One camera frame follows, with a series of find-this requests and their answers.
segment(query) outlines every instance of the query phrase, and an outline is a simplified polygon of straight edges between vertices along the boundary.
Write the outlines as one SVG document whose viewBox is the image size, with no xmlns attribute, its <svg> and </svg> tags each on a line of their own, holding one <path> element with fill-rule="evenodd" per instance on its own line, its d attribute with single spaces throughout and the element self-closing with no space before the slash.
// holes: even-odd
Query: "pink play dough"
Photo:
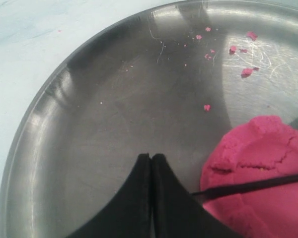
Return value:
<svg viewBox="0 0 298 238">
<path fill-rule="evenodd" d="M 227 133 L 202 169 L 201 190 L 298 174 L 298 131 L 259 116 Z M 203 207 L 245 238 L 298 238 L 298 182 L 207 201 Z"/>
</svg>

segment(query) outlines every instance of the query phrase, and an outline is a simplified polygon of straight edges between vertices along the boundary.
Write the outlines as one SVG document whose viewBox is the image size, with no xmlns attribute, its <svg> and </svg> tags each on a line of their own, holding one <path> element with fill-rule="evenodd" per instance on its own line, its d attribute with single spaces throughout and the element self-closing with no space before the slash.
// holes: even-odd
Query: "pink crumb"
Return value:
<svg viewBox="0 0 298 238">
<path fill-rule="evenodd" d="M 252 68 L 245 68 L 245 69 L 243 69 L 241 76 L 242 76 L 242 78 L 247 78 L 248 76 L 250 76 L 252 74 L 252 72 L 253 72 Z"/>
<path fill-rule="evenodd" d="M 236 46 L 231 46 L 231 47 L 229 48 L 229 54 L 230 54 L 230 55 L 235 54 L 236 49 L 237 49 Z"/>
<path fill-rule="evenodd" d="M 210 109 L 211 109 L 211 106 L 210 105 L 207 105 L 207 104 L 204 105 L 204 110 L 206 112 L 208 112 Z"/>
<path fill-rule="evenodd" d="M 253 31 L 247 32 L 246 36 L 252 38 L 253 41 L 255 41 L 258 37 L 258 35 L 256 35 L 256 33 Z"/>
</svg>

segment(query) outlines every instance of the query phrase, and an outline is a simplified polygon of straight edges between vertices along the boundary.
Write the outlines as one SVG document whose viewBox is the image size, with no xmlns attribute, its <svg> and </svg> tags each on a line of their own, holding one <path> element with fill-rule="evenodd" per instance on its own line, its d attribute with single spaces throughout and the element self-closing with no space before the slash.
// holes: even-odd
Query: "black object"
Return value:
<svg viewBox="0 0 298 238">
<path fill-rule="evenodd" d="M 212 217 L 180 184 L 163 154 L 152 158 L 156 238 L 241 238 Z"/>
<path fill-rule="evenodd" d="M 218 197 L 229 196 L 237 193 L 253 192 L 260 189 L 286 185 L 289 183 L 298 182 L 298 174 L 284 177 L 276 177 L 255 182 L 247 182 L 235 185 L 226 185 L 211 187 L 203 191 L 194 192 L 193 196 L 204 196 L 205 199 L 215 199 Z"/>
<path fill-rule="evenodd" d="M 68 238 L 149 238 L 151 159 L 138 156 L 127 180 L 94 218 Z"/>
</svg>

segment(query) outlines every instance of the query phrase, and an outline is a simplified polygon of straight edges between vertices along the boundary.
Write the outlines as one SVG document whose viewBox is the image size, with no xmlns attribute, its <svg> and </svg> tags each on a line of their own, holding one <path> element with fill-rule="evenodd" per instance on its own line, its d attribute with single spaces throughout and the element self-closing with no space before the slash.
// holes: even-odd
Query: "white surface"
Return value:
<svg viewBox="0 0 298 238">
<path fill-rule="evenodd" d="M 22 116 L 54 69 L 107 26 L 173 1 L 0 0 L 0 183 Z"/>
</svg>

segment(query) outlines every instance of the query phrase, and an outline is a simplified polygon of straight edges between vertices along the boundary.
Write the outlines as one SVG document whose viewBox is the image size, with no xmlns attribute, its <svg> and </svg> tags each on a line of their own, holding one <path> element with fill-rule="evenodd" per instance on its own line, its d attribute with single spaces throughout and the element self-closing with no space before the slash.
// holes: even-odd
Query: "metal surface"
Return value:
<svg viewBox="0 0 298 238">
<path fill-rule="evenodd" d="M 231 45 L 248 53 L 230 56 Z M 242 79 L 245 67 L 260 70 Z M 68 235 L 113 197 L 139 153 L 166 154 L 196 191 L 223 134 L 266 114 L 298 128 L 298 10 L 181 2 L 127 18 L 66 59 L 30 105 L 3 175 L 0 237 Z"/>
</svg>

